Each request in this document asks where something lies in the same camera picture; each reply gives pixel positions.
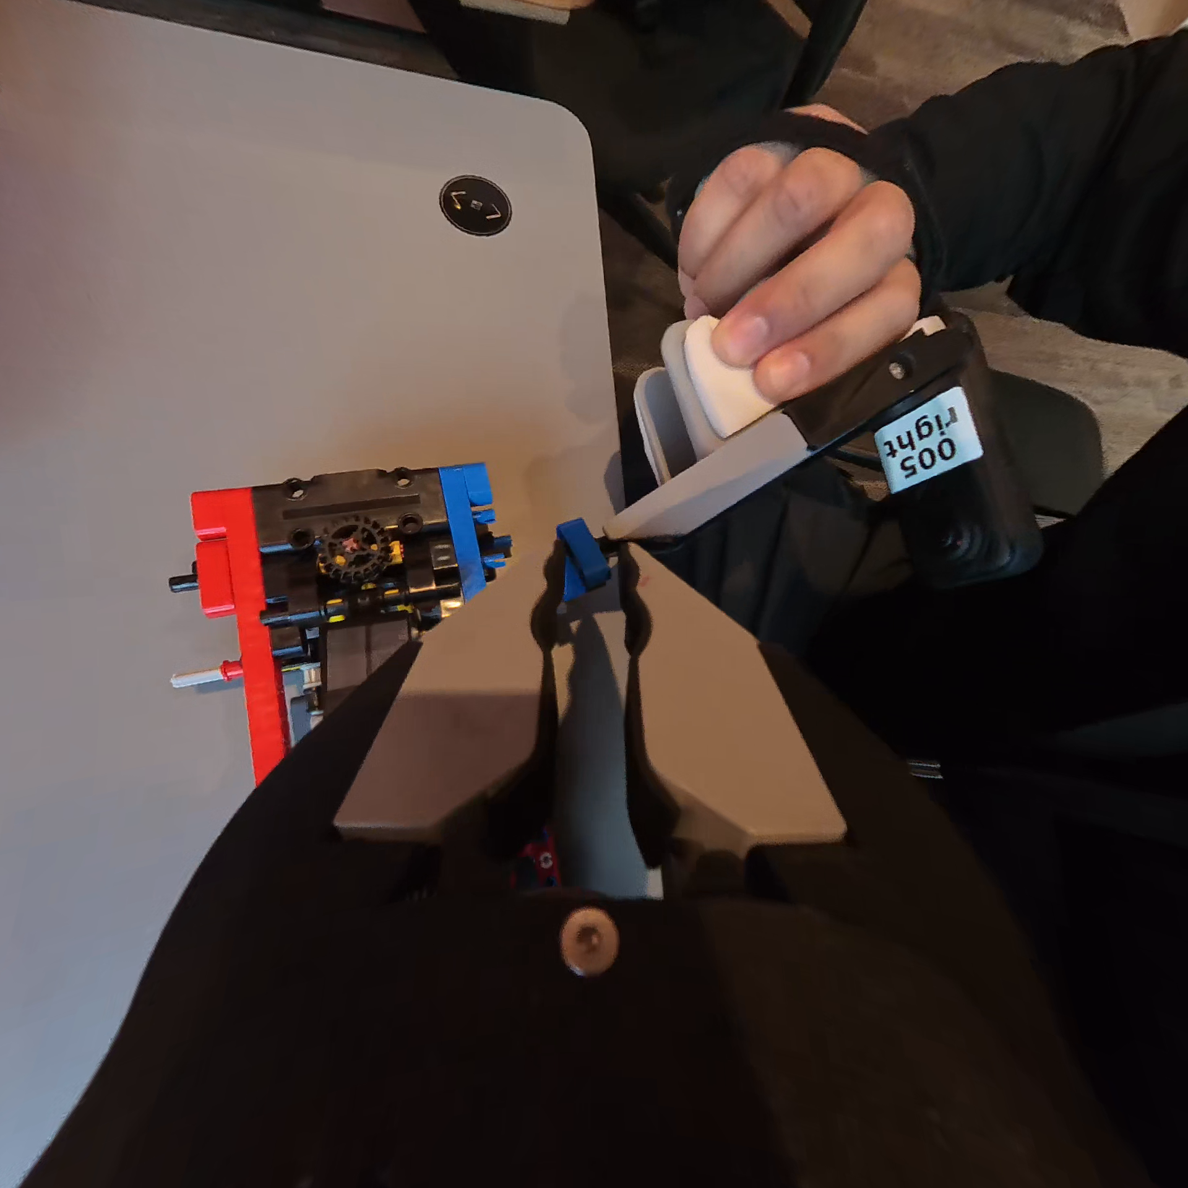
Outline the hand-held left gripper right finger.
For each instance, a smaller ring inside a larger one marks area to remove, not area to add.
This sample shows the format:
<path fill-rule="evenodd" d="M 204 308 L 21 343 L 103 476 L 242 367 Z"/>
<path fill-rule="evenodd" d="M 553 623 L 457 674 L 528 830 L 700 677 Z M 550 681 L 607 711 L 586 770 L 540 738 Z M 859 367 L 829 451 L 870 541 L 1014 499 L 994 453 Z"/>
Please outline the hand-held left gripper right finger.
<path fill-rule="evenodd" d="M 843 840 L 758 640 L 639 544 L 620 547 L 618 578 L 628 816 L 646 868 Z"/>

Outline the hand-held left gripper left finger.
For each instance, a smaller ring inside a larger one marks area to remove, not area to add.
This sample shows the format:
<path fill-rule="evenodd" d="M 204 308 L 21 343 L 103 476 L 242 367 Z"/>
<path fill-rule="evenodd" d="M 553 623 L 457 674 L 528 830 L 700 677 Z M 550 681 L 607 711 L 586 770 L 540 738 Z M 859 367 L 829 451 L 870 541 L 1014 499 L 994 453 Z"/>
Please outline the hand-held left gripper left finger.
<path fill-rule="evenodd" d="M 512 562 L 431 627 L 361 765 L 345 838 L 443 844 L 475 818 L 485 847 L 525 847 L 554 797 L 554 673 L 566 552 Z"/>

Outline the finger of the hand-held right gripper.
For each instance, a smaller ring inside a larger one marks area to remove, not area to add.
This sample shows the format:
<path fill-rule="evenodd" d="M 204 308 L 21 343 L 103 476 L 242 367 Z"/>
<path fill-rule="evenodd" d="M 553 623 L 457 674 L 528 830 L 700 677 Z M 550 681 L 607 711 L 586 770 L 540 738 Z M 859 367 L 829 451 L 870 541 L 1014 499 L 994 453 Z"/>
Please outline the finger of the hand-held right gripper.
<path fill-rule="evenodd" d="M 678 538 L 812 458 L 789 415 L 767 415 L 604 524 L 612 541 Z"/>

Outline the blue L-shaped toy beam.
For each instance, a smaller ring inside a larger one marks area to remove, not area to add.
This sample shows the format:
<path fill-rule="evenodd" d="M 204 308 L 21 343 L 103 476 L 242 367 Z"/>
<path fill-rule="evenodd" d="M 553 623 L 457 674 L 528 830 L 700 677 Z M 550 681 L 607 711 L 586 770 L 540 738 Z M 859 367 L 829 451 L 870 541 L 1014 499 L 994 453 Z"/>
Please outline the blue L-shaped toy beam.
<path fill-rule="evenodd" d="M 557 524 L 556 540 L 563 552 L 564 603 L 573 605 L 611 582 L 614 569 L 605 555 L 604 540 L 596 535 L 583 517 Z"/>

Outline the partly built toy car chassis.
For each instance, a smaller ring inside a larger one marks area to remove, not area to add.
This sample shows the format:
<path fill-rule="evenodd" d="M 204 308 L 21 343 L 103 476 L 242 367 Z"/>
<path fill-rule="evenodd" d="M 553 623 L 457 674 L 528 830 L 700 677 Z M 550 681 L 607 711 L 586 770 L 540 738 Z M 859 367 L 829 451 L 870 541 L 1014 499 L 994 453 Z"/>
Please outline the partly built toy car chassis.
<path fill-rule="evenodd" d="M 485 847 L 475 818 L 443 844 L 342 837 L 341 807 L 422 637 L 512 562 L 487 468 L 349 469 L 195 492 L 195 552 L 171 591 L 231 619 L 238 649 L 178 688 L 241 684 L 255 797 L 267 841 L 304 825 L 344 857 L 398 857 L 398 886 L 433 892 L 549 888 L 547 820 L 525 847 Z"/>

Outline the round black desk button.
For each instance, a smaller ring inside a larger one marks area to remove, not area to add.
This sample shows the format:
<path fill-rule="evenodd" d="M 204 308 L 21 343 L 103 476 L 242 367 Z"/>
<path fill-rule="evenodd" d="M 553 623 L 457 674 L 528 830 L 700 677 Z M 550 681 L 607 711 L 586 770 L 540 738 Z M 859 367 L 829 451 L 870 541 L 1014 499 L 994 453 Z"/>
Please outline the round black desk button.
<path fill-rule="evenodd" d="M 439 206 L 455 230 L 478 237 L 506 230 L 513 212 L 508 193 L 475 173 L 450 178 L 440 189 Z"/>

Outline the person's right hand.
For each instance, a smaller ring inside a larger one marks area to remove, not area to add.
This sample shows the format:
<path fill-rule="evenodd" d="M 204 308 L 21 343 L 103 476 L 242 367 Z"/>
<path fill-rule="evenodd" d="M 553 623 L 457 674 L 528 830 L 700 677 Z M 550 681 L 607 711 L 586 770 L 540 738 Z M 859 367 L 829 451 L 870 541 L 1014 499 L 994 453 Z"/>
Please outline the person's right hand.
<path fill-rule="evenodd" d="M 782 403 L 902 339 L 919 318 L 915 213 L 823 147 L 731 152 L 692 200 L 678 238 L 689 318 L 711 315 L 716 354 Z"/>

